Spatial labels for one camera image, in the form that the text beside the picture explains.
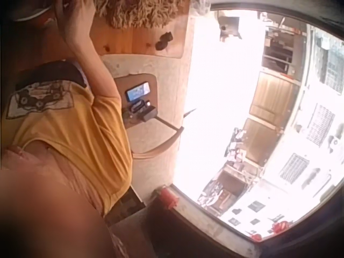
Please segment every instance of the wooden panel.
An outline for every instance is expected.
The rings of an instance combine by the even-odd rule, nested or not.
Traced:
[[[188,14],[189,0],[185,0],[178,16],[164,28],[119,30],[107,25],[105,19],[96,17],[90,35],[99,55],[143,54],[181,58]],[[169,42],[166,49],[156,51],[156,42],[166,32],[172,33],[173,41]],[[2,76],[73,56],[61,39],[55,23],[43,30],[10,24],[2,31],[2,40]]]
[[[294,103],[294,84],[260,72],[250,114],[277,127],[284,127]]]
[[[263,167],[277,145],[277,132],[251,119],[246,120],[243,129],[247,131],[246,157]]]

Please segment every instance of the window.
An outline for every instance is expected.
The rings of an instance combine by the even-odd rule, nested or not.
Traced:
[[[321,146],[326,138],[328,130],[332,125],[334,113],[322,105],[317,104],[312,120],[308,127],[307,139]]]
[[[302,174],[309,163],[309,160],[293,153],[282,168],[280,177],[292,184]]]
[[[343,92],[344,85],[344,62],[343,56],[334,50],[328,51],[327,67],[322,82],[338,93]]]
[[[280,214],[278,216],[276,216],[275,218],[273,219],[270,219],[272,222],[274,223],[277,223],[279,220],[283,219],[284,218],[284,215]]]
[[[233,226],[238,226],[240,224],[240,221],[234,218],[231,218],[228,222],[231,223]]]
[[[265,207],[265,205],[255,200],[248,207],[254,212],[259,212],[262,208]]]
[[[235,215],[238,215],[238,214],[241,212],[241,209],[233,209],[232,212],[233,212]]]
[[[256,225],[256,224],[259,223],[259,222],[260,222],[260,220],[254,219],[254,220],[252,220],[250,223],[251,223],[252,225]]]

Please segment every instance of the yellow t-shirt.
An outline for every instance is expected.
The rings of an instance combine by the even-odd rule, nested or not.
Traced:
[[[65,156],[97,190],[108,213],[127,191],[132,155],[120,102],[70,81],[16,91],[3,113],[2,149],[41,140]]]

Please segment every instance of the red object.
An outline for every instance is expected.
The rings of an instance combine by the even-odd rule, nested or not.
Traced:
[[[289,222],[282,221],[282,222],[274,223],[272,230],[274,231],[275,234],[278,234],[283,231],[286,231],[288,228],[289,228]]]
[[[251,235],[251,238],[256,242],[262,241],[262,236],[260,234],[253,234],[253,235]]]
[[[159,199],[169,210],[176,207],[179,201],[179,198],[173,195],[167,188],[163,188],[160,191]]]

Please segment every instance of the red clip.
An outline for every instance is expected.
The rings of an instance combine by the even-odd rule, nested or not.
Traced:
[[[179,198],[173,195],[167,188],[161,189],[159,199],[169,210],[176,207],[179,201]]]

